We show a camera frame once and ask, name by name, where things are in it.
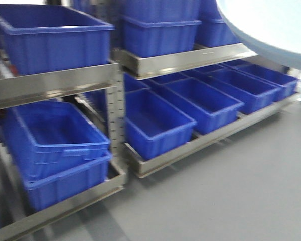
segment shelf rail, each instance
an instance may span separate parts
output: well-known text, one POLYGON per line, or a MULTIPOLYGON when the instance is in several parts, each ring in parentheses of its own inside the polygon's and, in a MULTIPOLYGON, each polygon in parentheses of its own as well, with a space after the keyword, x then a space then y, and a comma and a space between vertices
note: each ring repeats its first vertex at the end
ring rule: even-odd
POLYGON ((214 48, 196 45, 197 50, 140 58, 127 50, 114 50, 113 58, 138 80, 157 77, 226 61, 256 56, 243 44, 232 44, 214 48))

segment metal shelf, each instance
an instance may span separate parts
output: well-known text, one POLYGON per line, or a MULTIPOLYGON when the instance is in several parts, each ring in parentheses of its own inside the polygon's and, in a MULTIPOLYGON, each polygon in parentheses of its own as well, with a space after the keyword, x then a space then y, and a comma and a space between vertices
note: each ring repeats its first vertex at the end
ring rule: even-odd
POLYGON ((0 109, 105 89, 108 137, 113 159, 107 181, 33 213, 11 157, 0 143, 0 214, 8 218, 1 221, 4 225, 0 229, 0 241, 18 240, 90 206, 122 190, 127 179, 127 165, 122 159, 125 116, 123 72, 118 63, 14 77, 5 61, 0 56, 0 109))
POLYGON ((123 189, 125 182, 125 172, 112 160, 107 181, 54 206, 33 213, 22 191, 19 174, 12 163, 11 156, 7 153, 6 147, 0 143, 0 204, 4 202, 8 206, 14 221, 0 229, 0 241, 18 240, 46 225, 80 211, 119 192, 123 189))
POLYGON ((148 175, 171 165, 213 143, 216 143, 236 132, 239 132, 263 119, 276 114, 282 108, 296 101, 297 94, 281 101, 274 103, 264 109, 261 109, 250 115, 241 115, 239 119, 231 124, 228 124, 220 129, 217 129, 206 135, 196 135, 191 141, 186 144, 166 152, 151 160, 145 161, 143 158, 128 144, 125 143, 126 149, 130 155, 129 165, 139 178, 147 177, 148 175))
POLYGON ((117 86, 119 64, 14 77, 0 59, 0 109, 117 86))
POLYGON ((127 72, 138 80, 152 78, 230 60, 256 56, 243 44, 205 48, 196 45, 197 50, 177 54, 140 58, 126 50, 114 50, 113 57, 127 72))

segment stacked bins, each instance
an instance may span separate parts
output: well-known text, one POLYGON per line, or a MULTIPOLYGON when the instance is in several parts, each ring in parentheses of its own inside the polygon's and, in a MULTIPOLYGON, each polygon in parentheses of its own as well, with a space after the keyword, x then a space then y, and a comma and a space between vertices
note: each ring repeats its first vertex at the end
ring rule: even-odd
POLYGON ((298 79, 294 77, 258 65, 240 65, 236 69, 245 74, 258 77, 266 83, 276 85, 280 91, 275 96, 275 101, 281 101, 295 93, 298 79))
POLYGON ((201 0, 199 26, 196 43, 206 47, 239 43, 232 31, 220 16, 215 0, 201 0))
POLYGON ((199 0, 126 0, 124 47, 146 58, 192 50, 199 0))
POLYGON ((244 114, 251 114, 272 104, 275 95, 279 92, 279 88, 274 85, 229 69, 221 69, 205 74, 192 70, 185 74, 242 101, 244 106, 240 111, 244 114))
POLYGON ((0 5, 0 47, 21 75, 106 64, 113 25, 57 5, 0 5))
POLYGON ((237 119, 242 102, 204 84, 188 78, 158 85, 152 80, 147 83, 155 93, 197 121, 194 127, 207 134, 237 119))
POLYGON ((71 104, 43 101, 10 108, 3 134, 35 210, 106 179, 110 141, 71 104))
POLYGON ((150 90, 126 94, 126 140, 145 160, 189 141, 195 125, 150 90))

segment shelf frame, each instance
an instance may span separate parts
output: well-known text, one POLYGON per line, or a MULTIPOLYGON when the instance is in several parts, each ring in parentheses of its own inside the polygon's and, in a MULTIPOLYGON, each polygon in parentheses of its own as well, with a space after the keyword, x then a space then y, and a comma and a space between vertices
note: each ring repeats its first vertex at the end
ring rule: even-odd
POLYGON ((193 51, 149 58, 140 58, 127 50, 116 49, 113 51, 113 58, 124 66, 131 76, 143 80, 257 55, 243 44, 214 48, 196 45, 195 48, 193 51))
POLYGON ((17 77, 12 74, 8 66, 9 63, 2 59, 0 50, 0 109, 105 89, 108 137, 111 140, 110 150, 113 154, 109 171, 115 175, 112 174, 104 183, 65 201, 27 215, 23 212, 24 207, 22 208, 27 200, 21 201, 22 186, 20 180, 16 178, 16 168, 11 162, 11 157, 9 155, 7 157, 7 150, 0 143, 0 180, 5 184, 0 189, 10 189, 14 196, 18 196, 15 202, 11 202, 9 201, 11 196, 6 195, 4 191, 0 195, 1 200, 4 196, 5 207, 8 206, 12 219, 12 223, 9 222, 9 225, 0 229, 0 241, 18 240, 121 191, 127 182, 127 164, 122 158, 124 155, 124 85, 123 72, 118 63, 17 77))
POLYGON ((204 149, 211 144, 214 144, 278 113, 281 109, 296 101, 297 98, 298 94, 295 94, 250 115, 241 114, 239 119, 235 122, 206 135, 196 135, 193 140, 186 144, 147 161, 145 161, 128 143, 125 143, 126 150, 129 154, 129 166, 132 168, 137 177, 145 178, 150 174, 157 172, 160 169, 167 167, 201 149, 204 149))

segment shelving unit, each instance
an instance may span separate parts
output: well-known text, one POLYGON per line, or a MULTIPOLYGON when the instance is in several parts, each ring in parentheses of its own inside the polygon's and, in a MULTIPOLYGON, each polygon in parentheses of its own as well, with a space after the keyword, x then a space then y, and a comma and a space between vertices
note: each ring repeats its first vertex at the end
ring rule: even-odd
MULTIPOLYGON (((194 49, 196 50, 150 58, 139 58, 126 50, 115 50, 113 56, 117 62, 124 66, 125 70, 131 76, 138 80, 237 59, 247 58, 254 62, 254 58, 259 57, 243 44, 233 44, 215 48, 205 48, 204 46, 195 45, 194 49)), ((143 160, 128 143, 125 143, 126 150, 129 154, 129 166, 139 178, 147 177, 176 161, 276 114, 296 99, 297 96, 293 95, 253 114, 241 114, 237 121, 206 135, 193 133, 192 139, 186 144, 151 160, 143 160)))
POLYGON ((0 143, 0 241, 18 240, 59 219, 123 189, 126 164, 122 160, 125 102, 118 63, 14 77, 0 57, 0 109, 105 89, 107 126, 113 159, 108 179, 54 206, 33 213, 6 147, 0 143))
POLYGON ((174 162, 276 114, 296 99, 297 95, 293 95, 253 114, 241 115, 237 121, 206 135, 193 133, 192 140, 186 144, 147 161, 145 161, 128 143, 125 143, 130 154, 129 165, 139 178, 147 177, 174 162))
POLYGON ((171 74, 226 61, 256 56, 243 44, 232 44, 215 48, 195 45, 189 52, 140 58, 126 50, 114 50, 114 59, 138 80, 171 74))
MULTIPOLYGON (((118 21, 119 9, 111 7, 117 5, 118 2, 115 0, 96 1, 98 17, 112 23, 118 21)), ((114 33, 112 40, 113 42, 118 41, 118 33, 114 33)), ((17 77, 13 76, 5 61, 0 57, 0 109, 76 94, 79 102, 90 113, 91 119, 97 119, 96 122, 93 122, 96 124, 102 122, 101 127, 98 127, 104 128, 104 131, 108 132, 113 153, 106 182, 43 211, 33 213, 22 192, 21 182, 11 157, 7 154, 7 149, 0 143, 0 216, 5 216, 0 219, 4 224, 4 227, 0 229, 0 241, 18 240, 122 190, 126 183, 126 156, 128 156, 128 164, 135 174, 144 178, 268 118, 296 99, 296 96, 291 96, 251 115, 240 115, 237 121, 207 135, 193 133, 193 137, 188 143, 145 161, 129 144, 125 143, 125 99, 121 68, 134 78, 143 80, 256 56, 255 52, 243 44, 215 48, 195 45, 194 49, 189 52, 150 58, 139 58, 125 50, 116 49, 112 52, 116 62, 106 65, 17 77), (101 89, 106 91, 106 120, 102 119, 96 109, 81 95, 84 92, 101 89)))

